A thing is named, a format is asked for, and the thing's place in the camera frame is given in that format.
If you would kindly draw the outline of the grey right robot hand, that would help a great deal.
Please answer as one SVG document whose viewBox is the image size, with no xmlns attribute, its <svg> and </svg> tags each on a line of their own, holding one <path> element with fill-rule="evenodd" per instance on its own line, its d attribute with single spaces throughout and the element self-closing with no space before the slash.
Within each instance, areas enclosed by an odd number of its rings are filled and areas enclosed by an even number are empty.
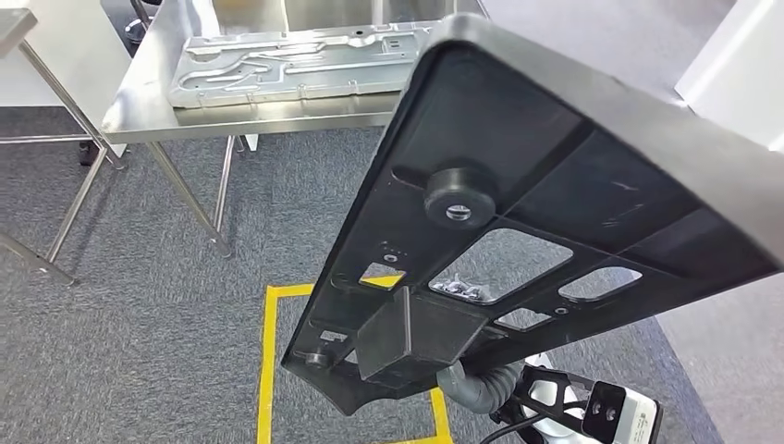
<svg viewBox="0 0 784 444">
<path fill-rule="evenodd" d="M 488 285 L 471 284 L 460 279 L 459 274 L 455 274 L 451 279 L 439 283 L 438 289 L 446 294 L 473 302 L 486 302 L 492 296 Z"/>
</svg>

